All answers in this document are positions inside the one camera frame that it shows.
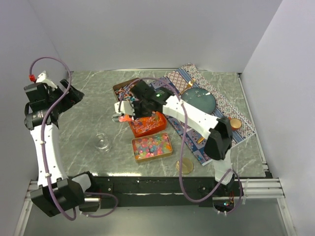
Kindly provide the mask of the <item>orange tin lollipop candies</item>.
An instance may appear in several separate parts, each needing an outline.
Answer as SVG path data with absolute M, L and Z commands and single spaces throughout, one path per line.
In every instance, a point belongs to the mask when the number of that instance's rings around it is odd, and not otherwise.
M 131 131 L 136 138 L 152 135 L 164 130 L 167 126 L 165 116 L 153 112 L 151 117 L 139 118 L 129 122 Z

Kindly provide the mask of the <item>clear plastic jar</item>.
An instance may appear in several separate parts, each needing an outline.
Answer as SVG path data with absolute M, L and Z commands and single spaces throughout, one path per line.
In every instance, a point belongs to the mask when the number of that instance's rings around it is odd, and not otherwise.
M 111 141 L 104 133 L 97 133 L 94 138 L 94 146 L 101 151 L 109 151 L 111 149 Z

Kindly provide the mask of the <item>silver metal scoop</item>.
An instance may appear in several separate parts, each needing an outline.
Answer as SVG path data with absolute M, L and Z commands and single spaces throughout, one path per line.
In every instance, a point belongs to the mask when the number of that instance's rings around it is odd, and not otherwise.
M 113 114 L 112 121 L 114 122 L 132 122 L 134 121 L 133 116 L 124 114 Z

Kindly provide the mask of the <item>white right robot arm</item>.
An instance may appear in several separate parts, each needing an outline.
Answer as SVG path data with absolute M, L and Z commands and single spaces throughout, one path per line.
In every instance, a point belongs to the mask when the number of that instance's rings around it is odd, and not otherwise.
M 154 89 L 142 79 L 131 84 L 131 92 L 138 99 L 134 105 L 137 117 L 149 115 L 153 111 L 173 117 L 189 126 L 206 139 L 205 154 L 213 161 L 215 170 L 216 192 L 228 195 L 234 179 L 230 159 L 232 146 L 232 128 L 229 118 L 207 114 L 183 101 L 175 88 L 165 83 L 164 87 Z

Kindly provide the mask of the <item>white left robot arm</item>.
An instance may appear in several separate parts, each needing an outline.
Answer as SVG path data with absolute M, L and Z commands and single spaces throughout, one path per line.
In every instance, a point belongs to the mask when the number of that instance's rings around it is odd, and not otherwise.
M 37 79 L 24 88 L 29 99 L 25 105 L 24 124 L 34 141 L 38 163 L 38 189 L 31 192 L 31 200 L 49 217 L 61 210 L 82 207 L 85 196 L 93 197 L 98 191 L 90 172 L 68 177 L 63 168 L 59 115 L 79 103 L 84 94 L 65 79 L 60 83 L 65 91 L 48 79 Z

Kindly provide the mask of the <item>gold tin colourful jelly candies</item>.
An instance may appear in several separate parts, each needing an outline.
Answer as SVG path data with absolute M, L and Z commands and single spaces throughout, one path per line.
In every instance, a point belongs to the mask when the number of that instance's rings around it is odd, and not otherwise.
M 166 132 L 135 138 L 131 141 L 137 163 L 170 156 L 173 148 Z

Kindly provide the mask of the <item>patterned blue placemat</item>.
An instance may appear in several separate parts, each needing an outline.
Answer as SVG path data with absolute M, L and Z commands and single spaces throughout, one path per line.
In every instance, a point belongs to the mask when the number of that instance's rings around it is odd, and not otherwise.
M 194 83 L 192 85 L 193 91 L 188 93 L 186 90 L 184 94 L 182 95 L 182 99 L 185 100 L 187 103 L 193 104 L 194 101 L 197 102 L 202 100 L 202 97 L 206 95 L 206 93 L 210 93 L 207 95 L 208 98 L 210 98 L 210 102 L 212 102 L 212 95 L 216 101 L 216 107 L 211 108 L 205 107 L 205 111 L 207 113 L 210 113 L 213 116 L 221 118 L 222 116 L 228 117 L 228 118 L 236 118 L 241 122 L 241 127 L 237 129 L 236 131 L 232 132 L 232 147 L 235 145 L 241 143 L 242 141 L 246 140 L 247 138 L 250 138 L 255 134 L 254 131 L 254 125 L 253 123 L 246 118 L 236 106 L 232 105 L 223 94 L 219 92 L 218 89 L 216 89 L 209 81 L 206 80 L 204 75 L 200 73 L 194 64 L 187 64 L 180 68 L 178 68 L 175 71 L 170 72 L 169 74 L 165 75 L 164 77 L 160 78 L 161 80 L 165 81 L 167 83 L 167 86 L 164 83 L 161 83 L 160 81 L 152 81 L 150 83 L 150 86 L 154 89 L 158 89 L 160 87 L 170 88 L 171 86 L 176 89 L 177 93 L 179 94 L 186 85 L 188 85 L 188 82 L 191 80 L 194 80 Z M 176 130 L 178 135 L 182 138 L 185 128 L 185 123 L 178 121 L 177 119 L 166 116 L 166 119 L 168 122 L 172 125 L 172 127 Z M 187 125 L 187 132 L 185 136 L 185 144 L 188 146 L 188 148 L 191 150 L 193 155 L 196 157 L 196 159 L 199 161 L 199 163 L 202 166 L 205 166 L 212 162 L 212 159 L 208 157 L 204 152 L 204 147 L 207 140 L 203 140 L 201 143 L 198 143 L 198 140 L 200 138 L 203 138 L 200 133 L 192 129 L 190 126 Z

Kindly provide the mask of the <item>teal round plate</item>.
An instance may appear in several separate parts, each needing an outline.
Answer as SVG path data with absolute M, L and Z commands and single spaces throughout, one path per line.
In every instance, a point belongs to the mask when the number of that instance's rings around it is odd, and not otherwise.
M 203 88 L 189 88 L 181 95 L 181 99 L 207 114 L 216 108 L 215 97 Z

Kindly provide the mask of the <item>gold fork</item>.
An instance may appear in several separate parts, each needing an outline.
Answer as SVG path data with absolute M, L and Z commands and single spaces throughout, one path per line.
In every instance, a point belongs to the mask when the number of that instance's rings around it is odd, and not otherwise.
M 194 83 L 195 83 L 195 79 L 191 79 L 186 85 L 186 87 L 179 93 L 179 95 L 181 96 L 186 90 L 190 89 Z

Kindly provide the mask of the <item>gold round jar lid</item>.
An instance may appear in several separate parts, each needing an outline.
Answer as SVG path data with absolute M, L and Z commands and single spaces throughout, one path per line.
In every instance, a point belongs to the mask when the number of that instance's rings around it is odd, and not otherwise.
M 182 160 L 182 174 L 186 175 L 193 171 L 193 162 L 188 158 Z

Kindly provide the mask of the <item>small copper cup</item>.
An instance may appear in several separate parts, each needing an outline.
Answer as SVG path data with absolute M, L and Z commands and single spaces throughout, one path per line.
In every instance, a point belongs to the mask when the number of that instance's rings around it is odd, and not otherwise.
M 242 127 L 242 123 L 238 118 L 229 118 L 232 130 L 238 130 Z

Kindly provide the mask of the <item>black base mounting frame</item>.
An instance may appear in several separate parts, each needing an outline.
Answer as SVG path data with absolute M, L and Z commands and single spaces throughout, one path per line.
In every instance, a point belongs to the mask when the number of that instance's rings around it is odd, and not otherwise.
M 96 177 L 96 188 L 88 190 L 86 202 L 79 206 L 81 212 L 96 212 L 114 207 L 219 206 L 229 212 L 235 200 L 244 195 L 241 182 L 233 179 L 228 185 L 212 177 L 184 177 L 184 190 L 177 177 Z

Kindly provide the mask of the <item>aluminium rail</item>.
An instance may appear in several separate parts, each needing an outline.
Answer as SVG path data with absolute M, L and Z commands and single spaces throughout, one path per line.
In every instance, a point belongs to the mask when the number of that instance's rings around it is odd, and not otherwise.
M 285 194 L 278 178 L 241 179 L 246 199 L 282 199 Z

